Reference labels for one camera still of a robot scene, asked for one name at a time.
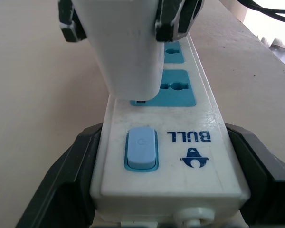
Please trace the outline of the white curtain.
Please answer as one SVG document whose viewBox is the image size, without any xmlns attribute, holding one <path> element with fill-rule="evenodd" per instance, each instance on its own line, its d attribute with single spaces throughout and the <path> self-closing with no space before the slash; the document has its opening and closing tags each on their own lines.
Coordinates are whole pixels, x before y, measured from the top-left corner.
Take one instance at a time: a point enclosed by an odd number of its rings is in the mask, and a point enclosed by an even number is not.
<svg viewBox="0 0 285 228">
<path fill-rule="evenodd" d="M 269 9 L 285 9 L 285 0 L 253 0 Z M 248 9 L 243 24 L 266 47 L 278 45 L 285 48 L 285 22 L 278 21 L 256 10 Z"/>
</svg>

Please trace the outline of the white power strip blue sockets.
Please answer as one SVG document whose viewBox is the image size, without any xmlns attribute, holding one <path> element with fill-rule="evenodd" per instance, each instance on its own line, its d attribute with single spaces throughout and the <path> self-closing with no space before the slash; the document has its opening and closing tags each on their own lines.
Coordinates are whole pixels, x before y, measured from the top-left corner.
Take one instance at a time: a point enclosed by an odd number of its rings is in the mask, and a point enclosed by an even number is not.
<svg viewBox="0 0 285 228">
<path fill-rule="evenodd" d="M 96 207 L 91 228 L 219 228 L 244 226 L 239 209 L 250 190 L 190 36 L 180 41 L 183 63 L 168 73 L 187 73 L 189 83 L 166 82 L 180 92 L 189 86 L 191 107 L 133 106 L 109 97 L 90 195 Z M 158 167 L 125 166 L 126 137 L 135 127 L 157 133 Z"/>
</svg>

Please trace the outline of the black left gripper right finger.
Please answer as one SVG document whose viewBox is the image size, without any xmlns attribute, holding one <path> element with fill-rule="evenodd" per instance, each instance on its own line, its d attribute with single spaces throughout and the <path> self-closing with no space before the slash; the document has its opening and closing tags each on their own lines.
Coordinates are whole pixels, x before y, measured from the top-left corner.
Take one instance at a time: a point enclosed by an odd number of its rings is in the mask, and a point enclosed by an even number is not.
<svg viewBox="0 0 285 228">
<path fill-rule="evenodd" d="M 244 221 L 249 228 L 285 228 L 285 163 L 254 133 L 226 128 L 251 192 L 240 208 Z"/>
</svg>

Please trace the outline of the white charger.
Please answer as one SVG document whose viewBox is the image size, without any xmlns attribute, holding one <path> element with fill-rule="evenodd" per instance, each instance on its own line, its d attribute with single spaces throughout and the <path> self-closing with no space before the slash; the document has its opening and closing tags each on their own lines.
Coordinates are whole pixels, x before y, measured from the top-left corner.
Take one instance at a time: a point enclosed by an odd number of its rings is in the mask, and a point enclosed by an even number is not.
<svg viewBox="0 0 285 228">
<path fill-rule="evenodd" d="M 162 79 L 164 44 L 155 37 L 159 0 L 72 0 L 109 93 L 154 98 Z"/>
</svg>

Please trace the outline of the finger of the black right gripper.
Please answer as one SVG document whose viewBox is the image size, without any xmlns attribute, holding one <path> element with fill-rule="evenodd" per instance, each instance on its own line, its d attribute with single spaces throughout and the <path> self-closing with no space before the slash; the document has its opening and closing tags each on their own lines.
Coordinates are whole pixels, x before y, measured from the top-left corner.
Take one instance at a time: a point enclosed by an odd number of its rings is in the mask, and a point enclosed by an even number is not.
<svg viewBox="0 0 285 228">
<path fill-rule="evenodd" d="M 58 0 L 58 16 L 66 42 L 77 43 L 87 39 L 72 0 Z"/>
<path fill-rule="evenodd" d="M 204 0 L 159 0 L 155 17 L 158 42 L 174 42 L 187 36 Z"/>
</svg>

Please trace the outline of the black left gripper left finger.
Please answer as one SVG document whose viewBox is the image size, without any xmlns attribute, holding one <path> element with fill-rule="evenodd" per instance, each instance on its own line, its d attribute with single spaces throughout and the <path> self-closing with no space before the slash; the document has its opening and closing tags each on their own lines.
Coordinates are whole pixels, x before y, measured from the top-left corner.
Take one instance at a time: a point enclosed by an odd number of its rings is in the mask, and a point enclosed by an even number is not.
<svg viewBox="0 0 285 228">
<path fill-rule="evenodd" d="M 89 228 L 89 190 L 102 123 L 84 129 L 50 167 L 15 228 Z"/>
</svg>

